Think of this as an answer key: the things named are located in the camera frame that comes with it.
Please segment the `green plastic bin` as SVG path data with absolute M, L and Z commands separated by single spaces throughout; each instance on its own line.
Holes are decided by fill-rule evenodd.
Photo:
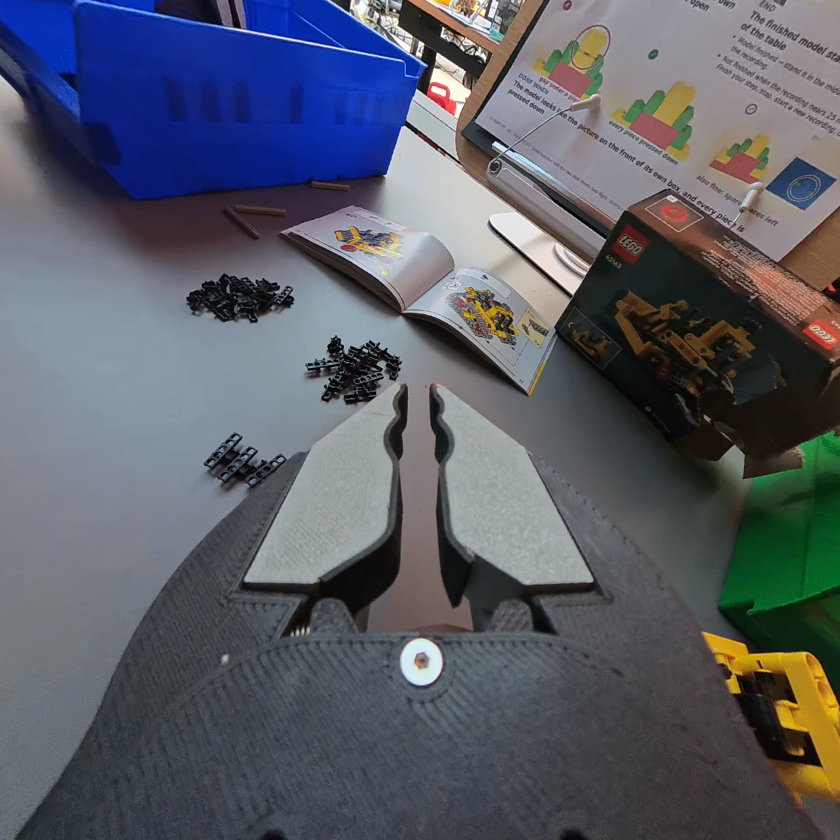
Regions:
M 801 446 L 801 468 L 754 478 L 718 601 L 755 648 L 839 670 L 839 437 Z

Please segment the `small pile of track links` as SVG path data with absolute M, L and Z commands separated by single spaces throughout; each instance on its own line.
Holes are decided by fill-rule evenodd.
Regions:
M 258 454 L 256 447 L 244 444 L 241 434 L 233 433 L 214 448 L 204 460 L 203 467 L 221 485 L 257 487 L 287 462 L 283 454 L 273 458 L 258 458 Z

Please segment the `wooden desk with black legs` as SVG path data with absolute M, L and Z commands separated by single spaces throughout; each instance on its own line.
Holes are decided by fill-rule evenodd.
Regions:
M 402 1 L 397 24 L 422 47 L 422 60 L 430 69 L 444 58 L 477 80 L 522 5 L 522 1 Z

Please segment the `silver document stand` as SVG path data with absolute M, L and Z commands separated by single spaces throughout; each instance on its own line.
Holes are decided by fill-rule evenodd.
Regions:
M 510 145 L 495 141 L 492 144 L 494 156 L 486 168 L 488 183 L 526 210 L 525 214 L 491 215 L 490 229 L 568 296 L 577 291 L 606 241 L 599 229 L 575 215 L 572 209 L 577 208 L 593 217 L 607 230 L 612 230 L 615 222 L 515 148 L 552 120 L 573 112 L 596 111 L 601 102 L 599 94 L 579 99 L 550 114 Z

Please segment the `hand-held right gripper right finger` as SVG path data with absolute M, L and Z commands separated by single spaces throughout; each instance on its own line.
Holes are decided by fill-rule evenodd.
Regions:
M 429 387 L 440 571 L 452 606 L 591 592 L 595 578 L 525 447 L 448 388 Z

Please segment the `black lego set box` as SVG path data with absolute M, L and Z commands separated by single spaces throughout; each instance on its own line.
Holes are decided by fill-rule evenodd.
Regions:
M 838 429 L 838 315 L 664 190 L 621 215 L 555 329 L 671 444 L 763 460 Z

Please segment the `pile of black track links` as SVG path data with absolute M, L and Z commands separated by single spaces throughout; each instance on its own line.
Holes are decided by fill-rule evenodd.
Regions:
M 397 380 L 402 367 L 402 357 L 379 342 L 345 344 L 334 334 L 325 354 L 305 364 L 305 373 L 311 380 L 326 378 L 320 396 L 322 402 L 341 398 L 345 404 L 353 405 L 376 398 L 385 381 Z
M 244 319 L 256 323 L 269 312 L 291 307 L 294 301 L 291 286 L 283 287 L 266 278 L 252 280 L 229 274 L 205 281 L 185 297 L 193 314 L 209 312 L 220 322 Z

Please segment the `yellow lego bulldozer model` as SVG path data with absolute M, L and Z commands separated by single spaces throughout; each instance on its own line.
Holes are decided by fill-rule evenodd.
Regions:
M 815 656 L 750 653 L 746 644 L 702 634 L 749 728 L 782 784 L 839 801 L 839 705 Z

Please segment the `open lego instruction booklet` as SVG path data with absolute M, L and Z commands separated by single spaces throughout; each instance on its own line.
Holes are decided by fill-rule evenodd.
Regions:
M 557 340 L 554 326 L 505 280 L 479 268 L 457 269 L 435 236 L 347 206 L 279 237 L 356 280 L 400 315 L 450 332 L 533 393 Z

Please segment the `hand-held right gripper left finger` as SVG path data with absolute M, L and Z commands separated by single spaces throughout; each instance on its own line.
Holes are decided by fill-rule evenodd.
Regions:
M 305 454 L 251 554 L 243 585 L 364 611 L 400 568 L 400 458 L 408 389 L 387 388 Z

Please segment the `blue plastic bin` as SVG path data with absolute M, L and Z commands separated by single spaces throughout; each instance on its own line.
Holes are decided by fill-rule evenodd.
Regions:
M 425 64 L 334 2 L 2 2 L 2 77 L 133 199 L 386 173 Z

